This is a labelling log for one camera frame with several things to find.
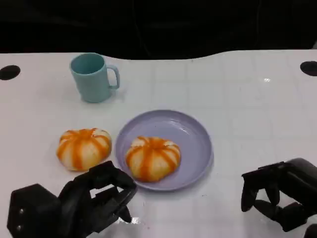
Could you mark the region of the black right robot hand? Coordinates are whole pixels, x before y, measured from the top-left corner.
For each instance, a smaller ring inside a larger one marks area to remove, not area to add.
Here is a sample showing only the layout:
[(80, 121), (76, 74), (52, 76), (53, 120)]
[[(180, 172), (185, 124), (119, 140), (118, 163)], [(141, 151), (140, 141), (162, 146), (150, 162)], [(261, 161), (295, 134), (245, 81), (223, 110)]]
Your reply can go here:
[(317, 168), (303, 158), (242, 174), (242, 212), (255, 207), (289, 232), (317, 213)]

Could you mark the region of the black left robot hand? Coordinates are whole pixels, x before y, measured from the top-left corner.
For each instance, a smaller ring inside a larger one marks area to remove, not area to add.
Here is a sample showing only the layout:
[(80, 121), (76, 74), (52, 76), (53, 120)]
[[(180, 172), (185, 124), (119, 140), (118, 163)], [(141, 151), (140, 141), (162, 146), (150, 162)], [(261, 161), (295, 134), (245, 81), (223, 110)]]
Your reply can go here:
[(132, 217), (127, 204), (136, 194), (134, 180), (111, 161), (89, 169), (68, 182), (60, 195), (60, 238), (85, 238), (122, 219)]

